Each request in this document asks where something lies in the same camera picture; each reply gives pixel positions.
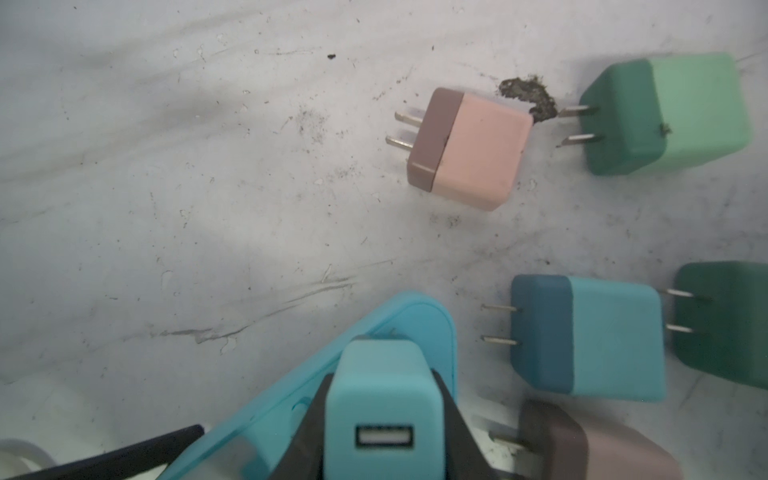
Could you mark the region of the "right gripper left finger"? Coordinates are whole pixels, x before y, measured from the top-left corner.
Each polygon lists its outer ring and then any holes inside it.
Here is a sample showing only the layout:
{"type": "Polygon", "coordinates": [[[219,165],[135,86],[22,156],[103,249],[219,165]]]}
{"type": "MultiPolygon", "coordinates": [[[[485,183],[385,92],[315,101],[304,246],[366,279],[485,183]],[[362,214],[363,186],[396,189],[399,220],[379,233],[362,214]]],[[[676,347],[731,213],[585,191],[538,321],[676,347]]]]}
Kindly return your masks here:
{"type": "Polygon", "coordinates": [[[326,375],[270,480],[323,478],[326,397],[333,374],[326,375]]]}

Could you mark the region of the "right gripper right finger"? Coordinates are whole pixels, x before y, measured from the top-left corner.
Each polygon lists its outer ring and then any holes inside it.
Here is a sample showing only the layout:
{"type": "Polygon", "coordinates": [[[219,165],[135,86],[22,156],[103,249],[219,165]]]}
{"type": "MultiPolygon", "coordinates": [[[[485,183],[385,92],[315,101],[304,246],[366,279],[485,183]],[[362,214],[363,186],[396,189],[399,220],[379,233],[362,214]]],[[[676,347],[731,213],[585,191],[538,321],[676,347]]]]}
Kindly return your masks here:
{"type": "Polygon", "coordinates": [[[475,442],[442,377],[436,370],[432,370],[432,374],[443,399],[445,478],[449,480],[497,480],[497,473],[489,465],[475,442]]]}

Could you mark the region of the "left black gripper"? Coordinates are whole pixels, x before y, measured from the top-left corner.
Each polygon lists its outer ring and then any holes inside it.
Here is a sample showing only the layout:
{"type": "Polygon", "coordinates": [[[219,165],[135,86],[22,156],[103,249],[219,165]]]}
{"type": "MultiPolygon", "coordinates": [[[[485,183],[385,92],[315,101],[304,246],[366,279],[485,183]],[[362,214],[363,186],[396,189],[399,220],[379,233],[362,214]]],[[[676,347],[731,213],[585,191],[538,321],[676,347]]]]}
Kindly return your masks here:
{"type": "Polygon", "coordinates": [[[10,479],[130,479],[160,466],[169,466],[195,441],[202,438],[205,428],[191,425],[158,437],[74,462],[53,465],[52,458],[36,445],[8,440],[5,451],[36,462],[43,468],[15,473],[10,479]]]}

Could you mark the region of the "teal triangular power strip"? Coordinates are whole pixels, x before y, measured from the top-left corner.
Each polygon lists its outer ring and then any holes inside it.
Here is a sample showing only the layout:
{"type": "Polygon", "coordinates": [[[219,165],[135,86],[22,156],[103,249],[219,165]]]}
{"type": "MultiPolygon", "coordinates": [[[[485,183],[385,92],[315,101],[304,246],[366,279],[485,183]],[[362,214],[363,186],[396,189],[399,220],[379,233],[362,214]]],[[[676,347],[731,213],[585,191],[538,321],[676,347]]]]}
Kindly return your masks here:
{"type": "Polygon", "coordinates": [[[405,338],[419,346],[452,397],[458,396],[454,320],[434,298],[393,296],[292,369],[228,420],[204,434],[161,474],[162,479],[266,479],[277,466],[322,380],[343,349],[360,336],[405,338]]]}

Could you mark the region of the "pink plug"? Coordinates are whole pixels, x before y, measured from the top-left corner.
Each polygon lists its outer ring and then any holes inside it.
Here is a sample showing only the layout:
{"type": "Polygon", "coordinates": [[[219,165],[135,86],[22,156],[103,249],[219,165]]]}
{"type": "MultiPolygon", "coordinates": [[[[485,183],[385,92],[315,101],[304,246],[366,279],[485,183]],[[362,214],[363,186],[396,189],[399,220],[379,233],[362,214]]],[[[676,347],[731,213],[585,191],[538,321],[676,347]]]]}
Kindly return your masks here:
{"type": "Polygon", "coordinates": [[[513,479],[682,479],[679,462],[652,440],[615,421],[527,400],[514,434],[488,432],[512,449],[513,479]]]}
{"type": "Polygon", "coordinates": [[[385,138],[409,152],[411,186],[484,211],[506,203],[534,124],[531,114],[440,87],[422,117],[397,112],[395,118],[417,128],[412,142],[385,138]]]}

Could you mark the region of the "green plug triangular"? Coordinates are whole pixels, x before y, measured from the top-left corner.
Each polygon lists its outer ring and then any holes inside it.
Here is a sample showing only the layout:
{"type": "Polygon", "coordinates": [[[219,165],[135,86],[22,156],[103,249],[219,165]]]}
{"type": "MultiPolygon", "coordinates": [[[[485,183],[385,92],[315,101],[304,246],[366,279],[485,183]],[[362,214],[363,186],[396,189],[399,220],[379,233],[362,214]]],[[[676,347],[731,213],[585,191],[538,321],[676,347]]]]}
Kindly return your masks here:
{"type": "Polygon", "coordinates": [[[709,261],[683,265],[673,287],[671,333],[690,368],[767,388],[767,265],[709,261]]]}
{"type": "Polygon", "coordinates": [[[443,479],[443,396],[410,340],[358,339],[325,404],[325,479],[443,479]]]}

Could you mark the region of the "green plug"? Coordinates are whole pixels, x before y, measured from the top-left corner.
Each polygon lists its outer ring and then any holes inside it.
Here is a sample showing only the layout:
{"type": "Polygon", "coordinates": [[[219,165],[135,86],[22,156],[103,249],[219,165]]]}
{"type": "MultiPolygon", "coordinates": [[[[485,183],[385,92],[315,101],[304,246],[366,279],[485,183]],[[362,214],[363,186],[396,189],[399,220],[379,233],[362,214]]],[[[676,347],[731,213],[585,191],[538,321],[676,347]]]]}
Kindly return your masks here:
{"type": "Polygon", "coordinates": [[[511,282],[505,345],[532,387],[572,396],[661,401],[666,396],[665,326],[650,286],[564,275],[511,282]]]}
{"type": "Polygon", "coordinates": [[[597,176],[693,168],[752,138],[740,74],[727,53],[614,63],[560,114],[578,117],[580,133],[563,142],[582,146],[597,176]]]}

